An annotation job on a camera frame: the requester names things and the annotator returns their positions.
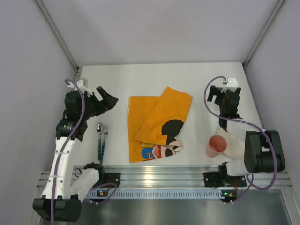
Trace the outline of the metal spoon green handle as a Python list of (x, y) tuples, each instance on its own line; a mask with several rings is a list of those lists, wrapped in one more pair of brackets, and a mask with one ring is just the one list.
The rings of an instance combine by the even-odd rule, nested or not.
[(97, 133), (98, 133), (98, 160), (101, 162), (101, 152), (102, 152), (102, 133), (104, 127), (103, 124), (100, 122), (97, 125)]

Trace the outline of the metal fork green handle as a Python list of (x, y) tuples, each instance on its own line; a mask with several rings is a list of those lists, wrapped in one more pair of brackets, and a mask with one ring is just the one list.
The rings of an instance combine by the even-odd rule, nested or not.
[(100, 163), (103, 162), (103, 158), (104, 158), (104, 151), (105, 151), (105, 143), (106, 143), (106, 139), (108, 136), (108, 126), (105, 126), (104, 131), (102, 133), (102, 141), (101, 141), (101, 151), (100, 151)]

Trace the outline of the pink plastic cup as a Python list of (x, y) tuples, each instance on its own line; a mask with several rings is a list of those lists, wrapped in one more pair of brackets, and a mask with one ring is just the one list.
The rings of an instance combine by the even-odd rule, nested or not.
[(208, 157), (214, 158), (223, 153), (226, 149), (227, 142), (225, 138), (219, 135), (214, 135), (209, 139), (205, 153)]

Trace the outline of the cream white plate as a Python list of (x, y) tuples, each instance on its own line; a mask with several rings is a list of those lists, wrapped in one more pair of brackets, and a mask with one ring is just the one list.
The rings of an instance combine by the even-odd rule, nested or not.
[(224, 151), (225, 155), (233, 159), (244, 159), (245, 141), (234, 134), (224, 131), (222, 128), (217, 130), (216, 135), (226, 140), (227, 148)]

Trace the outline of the orange Mickey Mouse placemat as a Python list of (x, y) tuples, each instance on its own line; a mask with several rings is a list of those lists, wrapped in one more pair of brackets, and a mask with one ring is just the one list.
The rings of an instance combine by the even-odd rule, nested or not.
[(187, 119), (192, 96), (170, 87), (160, 96), (130, 96), (128, 99), (128, 144), (130, 163), (174, 156), (182, 151), (178, 139)]

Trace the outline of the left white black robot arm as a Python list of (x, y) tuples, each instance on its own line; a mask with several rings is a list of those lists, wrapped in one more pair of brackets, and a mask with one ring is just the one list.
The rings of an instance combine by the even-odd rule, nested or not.
[(102, 100), (81, 88), (65, 95), (65, 110), (56, 127), (56, 149), (49, 178), (41, 197), (35, 198), (32, 205), (41, 218), (52, 224), (77, 222), (86, 195), (92, 188), (104, 184), (104, 167), (94, 162), (87, 163), (80, 177), (71, 182), (74, 159), (83, 142), (88, 119), (113, 109), (118, 102), (117, 97), (101, 86), (97, 91)]

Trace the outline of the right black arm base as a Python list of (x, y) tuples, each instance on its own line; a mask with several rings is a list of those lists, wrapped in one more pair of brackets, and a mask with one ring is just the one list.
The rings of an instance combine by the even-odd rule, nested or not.
[(227, 174), (225, 163), (218, 167), (217, 172), (204, 172), (204, 185), (207, 188), (220, 188), (220, 187), (246, 187), (245, 176), (231, 176)]

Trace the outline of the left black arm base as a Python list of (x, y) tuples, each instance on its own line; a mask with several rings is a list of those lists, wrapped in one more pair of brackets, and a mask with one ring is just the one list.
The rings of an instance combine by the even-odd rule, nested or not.
[(88, 163), (83, 169), (76, 168), (74, 175), (77, 181), (91, 185), (92, 188), (98, 187), (106, 183), (120, 184), (119, 172), (106, 172), (104, 166), (99, 163)]

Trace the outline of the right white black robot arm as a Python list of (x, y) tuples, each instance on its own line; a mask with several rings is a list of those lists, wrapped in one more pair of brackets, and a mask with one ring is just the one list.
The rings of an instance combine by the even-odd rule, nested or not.
[(219, 130), (225, 152), (233, 158), (219, 166), (223, 176), (236, 177), (253, 173), (277, 174), (285, 169), (285, 158), (279, 132), (264, 130), (244, 121), (238, 114), (240, 88), (211, 86), (207, 100), (219, 107)]

